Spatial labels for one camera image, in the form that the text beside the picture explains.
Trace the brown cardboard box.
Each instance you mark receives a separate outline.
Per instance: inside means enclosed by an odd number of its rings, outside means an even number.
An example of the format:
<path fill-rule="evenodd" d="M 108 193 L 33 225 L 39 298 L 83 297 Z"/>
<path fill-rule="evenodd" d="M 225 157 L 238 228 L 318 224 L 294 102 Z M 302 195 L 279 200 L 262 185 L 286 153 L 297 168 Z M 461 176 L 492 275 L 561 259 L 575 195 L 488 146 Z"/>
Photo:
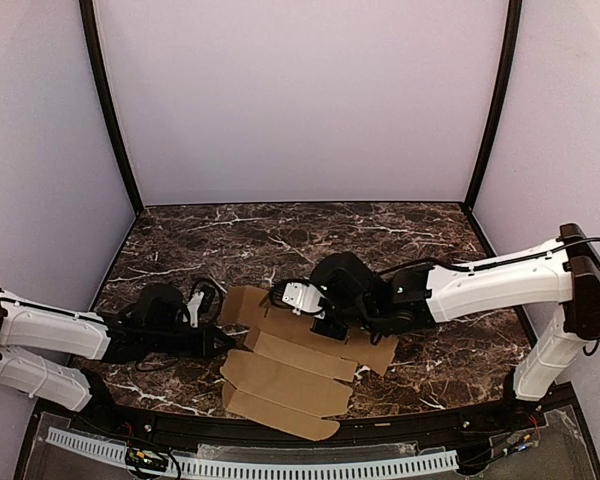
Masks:
<path fill-rule="evenodd" d="M 256 405 L 267 403 L 337 420 L 348 411 L 357 368 L 384 375 L 397 338 L 372 344 L 359 328 L 344 341 L 323 337 L 310 331 L 311 317 L 273 307 L 266 296 L 260 288 L 240 286 L 224 301 L 222 324 L 248 330 L 242 348 L 230 350 L 220 368 L 224 409 L 252 420 Z"/>

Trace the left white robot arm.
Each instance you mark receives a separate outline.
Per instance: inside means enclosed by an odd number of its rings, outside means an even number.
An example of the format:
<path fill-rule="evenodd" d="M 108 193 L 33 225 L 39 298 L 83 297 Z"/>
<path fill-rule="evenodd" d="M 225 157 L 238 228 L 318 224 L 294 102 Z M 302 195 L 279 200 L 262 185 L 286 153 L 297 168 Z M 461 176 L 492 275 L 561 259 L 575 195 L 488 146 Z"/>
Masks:
<path fill-rule="evenodd" d="M 235 340 L 217 325 L 223 296 L 207 278 L 190 295 L 169 284 L 144 287 L 115 313 L 79 312 L 40 304 L 0 286 L 0 385 L 82 412 L 113 400 L 95 373 L 40 356 L 52 351 L 105 364 L 138 362 L 152 353 L 215 358 Z"/>

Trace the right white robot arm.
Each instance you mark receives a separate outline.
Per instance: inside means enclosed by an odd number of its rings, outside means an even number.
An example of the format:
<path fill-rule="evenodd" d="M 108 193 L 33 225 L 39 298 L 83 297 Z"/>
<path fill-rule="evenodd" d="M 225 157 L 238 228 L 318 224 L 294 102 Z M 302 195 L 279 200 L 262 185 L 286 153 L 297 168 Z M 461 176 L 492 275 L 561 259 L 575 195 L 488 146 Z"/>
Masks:
<path fill-rule="evenodd" d="M 474 313 L 556 303 L 549 326 L 507 375 L 502 400 L 481 423 L 503 430 L 540 406 L 587 344 L 600 342 L 599 241 L 570 223 L 557 238 L 513 254 L 464 264 L 425 258 L 384 271 L 350 252 L 332 254 L 284 297 L 296 313 L 314 317 L 318 333 L 342 338 L 357 324 L 372 343 Z"/>

